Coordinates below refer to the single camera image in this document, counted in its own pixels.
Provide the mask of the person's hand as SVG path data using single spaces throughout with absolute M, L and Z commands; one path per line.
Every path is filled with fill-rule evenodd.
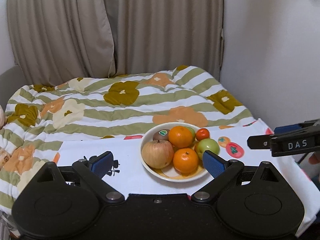
M 314 152 L 312 156 L 308 159 L 309 163 L 312 165 L 320 163 L 320 152 Z

